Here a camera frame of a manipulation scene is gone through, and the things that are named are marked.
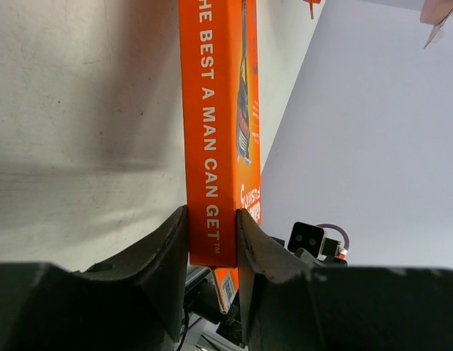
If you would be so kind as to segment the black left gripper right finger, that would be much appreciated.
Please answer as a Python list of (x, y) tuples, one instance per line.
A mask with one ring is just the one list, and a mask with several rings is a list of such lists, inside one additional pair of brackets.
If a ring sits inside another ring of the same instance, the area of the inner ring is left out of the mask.
[(453, 270), (305, 262), (236, 213), (250, 350), (453, 350)]

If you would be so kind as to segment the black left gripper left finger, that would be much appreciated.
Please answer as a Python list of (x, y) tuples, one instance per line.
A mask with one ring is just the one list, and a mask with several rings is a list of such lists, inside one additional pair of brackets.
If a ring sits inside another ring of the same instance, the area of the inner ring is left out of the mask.
[(188, 218), (71, 272), (0, 263), (0, 350), (170, 350), (181, 336)]

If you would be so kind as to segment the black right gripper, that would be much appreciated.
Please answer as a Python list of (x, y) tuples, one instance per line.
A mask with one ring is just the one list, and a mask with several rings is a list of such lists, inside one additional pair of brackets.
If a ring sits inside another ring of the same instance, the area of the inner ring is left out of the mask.
[[(346, 235), (341, 241), (325, 236), (321, 253), (317, 258), (302, 248), (291, 253), (298, 258), (315, 258), (320, 263), (324, 263), (329, 259), (331, 263), (344, 264), (348, 247), (349, 238)], [(187, 269), (184, 304), (188, 312), (217, 325), (217, 334), (221, 335), (221, 337), (236, 346), (243, 346), (239, 287), (233, 279), (233, 275), (236, 273), (236, 269), (227, 269), (225, 276), (220, 280), (220, 286), (225, 291), (227, 301), (227, 312), (223, 313), (221, 312), (220, 303), (217, 301), (214, 273), (208, 268), (190, 266)]]

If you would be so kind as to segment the orange razor cartridge box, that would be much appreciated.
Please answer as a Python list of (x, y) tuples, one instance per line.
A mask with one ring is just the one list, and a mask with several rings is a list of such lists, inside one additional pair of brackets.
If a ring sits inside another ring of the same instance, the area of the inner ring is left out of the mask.
[(304, 0), (304, 1), (307, 2), (309, 5), (310, 18), (313, 20), (315, 18), (314, 7), (315, 5), (320, 4), (321, 0)]

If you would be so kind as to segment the orange Gillette Fusion box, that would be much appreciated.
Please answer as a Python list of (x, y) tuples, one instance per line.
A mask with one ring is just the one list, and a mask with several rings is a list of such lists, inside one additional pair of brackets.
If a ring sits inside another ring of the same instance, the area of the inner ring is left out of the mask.
[(210, 268), (220, 311), (239, 288), (236, 212), (261, 220), (257, 6), (180, 1), (190, 263)]

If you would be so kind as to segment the white Gillette pack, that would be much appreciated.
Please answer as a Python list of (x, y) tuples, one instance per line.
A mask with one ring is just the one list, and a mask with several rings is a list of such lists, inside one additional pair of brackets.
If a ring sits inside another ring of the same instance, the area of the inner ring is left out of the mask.
[(424, 0), (419, 20), (432, 26), (424, 48), (426, 48), (453, 16), (453, 0)]

